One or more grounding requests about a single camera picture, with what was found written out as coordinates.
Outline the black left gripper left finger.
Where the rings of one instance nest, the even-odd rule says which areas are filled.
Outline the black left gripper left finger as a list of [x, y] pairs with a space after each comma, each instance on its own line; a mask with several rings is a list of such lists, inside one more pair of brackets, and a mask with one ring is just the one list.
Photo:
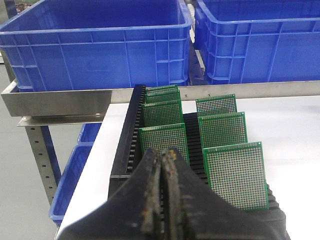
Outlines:
[[100, 207], [67, 226], [59, 240], [160, 240], [161, 163], [147, 150], [131, 177]]

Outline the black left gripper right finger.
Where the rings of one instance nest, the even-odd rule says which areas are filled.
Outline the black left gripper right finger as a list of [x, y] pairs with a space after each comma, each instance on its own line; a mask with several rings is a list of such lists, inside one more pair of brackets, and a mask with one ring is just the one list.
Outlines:
[[244, 212], [214, 193], [179, 151], [161, 153], [165, 237], [171, 240], [286, 240], [279, 209]]

